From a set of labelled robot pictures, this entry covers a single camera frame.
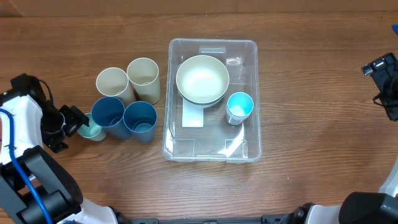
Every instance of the clear plastic container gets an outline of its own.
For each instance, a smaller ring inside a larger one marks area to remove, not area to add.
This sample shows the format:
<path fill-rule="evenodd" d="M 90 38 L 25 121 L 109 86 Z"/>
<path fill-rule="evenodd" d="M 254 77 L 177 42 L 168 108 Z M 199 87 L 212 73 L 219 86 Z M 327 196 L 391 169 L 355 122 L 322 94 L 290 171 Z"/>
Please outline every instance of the clear plastic container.
<path fill-rule="evenodd" d="M 229 87 L 216 105 L 203 109 L 203 127 L 182 127 L 182 97 L 175 76 L 186 59 L 209 55 L 229 71 Z M 251 40 L 174 39 L 169 46 L 169 72 L 163 135 L 163 156 L 179 162 L 256 162 L 262 154 L 257 45 Z M 225 117 L 226 102 L 243 91 L 254 101 L 252 114 L 232 126 Z"/>

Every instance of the white bowl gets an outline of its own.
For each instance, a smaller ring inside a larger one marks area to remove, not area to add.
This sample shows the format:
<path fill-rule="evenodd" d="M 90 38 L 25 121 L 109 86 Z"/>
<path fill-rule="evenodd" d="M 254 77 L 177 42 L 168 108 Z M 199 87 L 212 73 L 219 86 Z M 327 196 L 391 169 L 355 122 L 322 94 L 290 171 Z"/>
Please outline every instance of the white bowl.
<path fill-rule="evenodd" d="M 188 102 L 210 107 L 219 102 L 229 85 L 225 65 L 217 58 L 198 55 L 181 64 L 175 77 L 178 91 Z"/>

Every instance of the plastic cup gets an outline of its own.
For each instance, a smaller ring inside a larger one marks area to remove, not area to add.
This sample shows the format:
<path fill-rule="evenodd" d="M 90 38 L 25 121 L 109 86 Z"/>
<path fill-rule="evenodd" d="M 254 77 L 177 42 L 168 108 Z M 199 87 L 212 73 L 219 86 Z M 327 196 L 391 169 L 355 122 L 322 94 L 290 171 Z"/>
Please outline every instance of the plastic cup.
<path fill-rule="evenodd" d="M 123 120 L 137 141 L 148 143 L 154 140 L 157 113 L 150 103 L 144 101 L 132 103 L 124 111 Z"/>
<path fill-rule="evenodd" d="M 125 105 L 136 101 L 132 86 L 126 72 L 120 68 L 107 68 L 103 70 L 96 81 L 97 90 L 104 96 L 115 96 Z"/>
<path fill-rule="evenodd" d="M 149 58 L 137 58 L 127 67 L 127 76 L 140 100 L 155 104 L 160 100 L 159 68 Z"/>
<path fill-rule="evenodd" d="M 250 116 L 253 108 L 253 99 L 247 93 L 234 93 L 226 104 L 226 120 L 229 124 L 238 125 Z"/>
<path fill-rule="evenodd" d="M 95 123 L 119 139 L 129 139 L 130 130 L 123 122 L 124 105 L 116 97 L 107 96 L 95 102 L 91 115 Z"/>
<path fill-rule="evenodd" d="M 103 140 L 106 135 L 107 132 L 105 130 L 103 130 L 101 128 L 100 125 L 96 124 L 93 120 L 93 117 L 91 115 L 91 113 L 87 113 L 86 116 L 88 117 L 88 119 L 90 119 L 89 121 L 89 126 L 85 126 L 82 125 L 77 132 L 83 137 L 83 138 L 87 138 L 93 141 L 101 141 Z"/>

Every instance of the light green cup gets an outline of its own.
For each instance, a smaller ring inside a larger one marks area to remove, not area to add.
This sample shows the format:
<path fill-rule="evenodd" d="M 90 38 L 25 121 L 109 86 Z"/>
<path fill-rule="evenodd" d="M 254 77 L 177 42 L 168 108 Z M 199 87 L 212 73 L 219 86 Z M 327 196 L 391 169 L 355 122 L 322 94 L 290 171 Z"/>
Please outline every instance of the light green cup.
<path fill-rule="evenodd" d="M 77 132 L 83 137 L 93 141 L 101 141 L 103 140 L 107 132 L 101 128 L 98 124 L 96 124 L 91 116 L 91 113 L 87 113 L 86 116 L 90 119 L 89 125 L 90 127 L 85 126 L 84 124 L 77 130 Z"/>

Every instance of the brown wall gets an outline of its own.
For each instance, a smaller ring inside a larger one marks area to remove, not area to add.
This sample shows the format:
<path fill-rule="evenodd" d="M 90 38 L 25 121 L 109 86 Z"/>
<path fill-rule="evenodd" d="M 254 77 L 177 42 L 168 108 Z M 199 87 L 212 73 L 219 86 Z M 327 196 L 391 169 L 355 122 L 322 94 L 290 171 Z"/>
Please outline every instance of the brown wall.
<path fill-rule="evenodd" d="M 17 16 L 16 12 L 19 12 L 25 17 L 398 11 L 398 0 L 0 0 L 0 2 L 8 6 L 0 9 L 0 11 L 4 11 L 4 15 Z"/>

